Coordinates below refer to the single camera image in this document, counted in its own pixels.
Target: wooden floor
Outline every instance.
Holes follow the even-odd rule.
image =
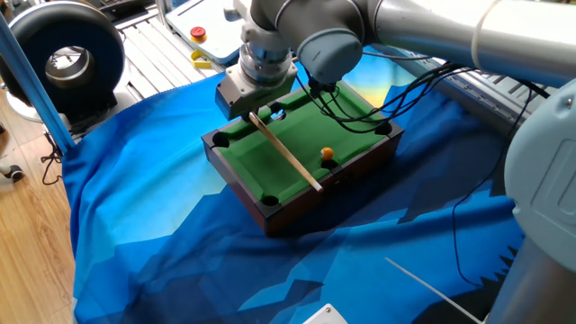
[[[71,323],[74,258],[70,208],[60,181],[42,184],[51,152],[41,125],[7,106],[0,90],[0,162],[18,165],[26,177],[16,184],[0,176],[0,323]],[[53,163],[48,180],[60,175]]]

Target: gray robot arm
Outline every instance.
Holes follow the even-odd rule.
[[[289,91],[294,77],[289,49],[321,83],[341,79],[362,57],[362,47],[373,43],[547,86],[561,87],[576,77],[576,6],[513,0],[253,0],[245,16],[240,63],[219,89],[220,107],[230,119]]]

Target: blue fabric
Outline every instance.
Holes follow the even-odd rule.
[[[488,182],[457,210],[463,273],[486,291],[456,271],[450,215],[493,167],[498,135],[433,92],[396,121],[391,166],[303,217],[298,236],[266,238],[203,152],[226,123],[220,79],[138,103],[64,157],[78,323],[302,323],[328,302],[349,323],[450,322],[385,257],[477,301],[478,316],[490,308],[522,242],[513,202]]]

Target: pool cue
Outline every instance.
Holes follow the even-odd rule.
[[[276,149],[282,153],[282,155],[290,162],[290,164],[300,173],[306,181],[308,181],[317,192],[321,193],[324,188],[314,179],[314,177],[306,170],[306,168],[300,163],[300,161],[286,148],[284,144],[266,127],[264,122],[258,117],[254,112],[250,112],[248,115],[250,121],[258,128],[259,131],[264,134],[264,136],[274,145]]]

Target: red button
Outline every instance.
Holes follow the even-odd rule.
[[[206,30],[202,27],[194,27],[190,30],[190,36],[201,40],[202,37],[206,36]]]

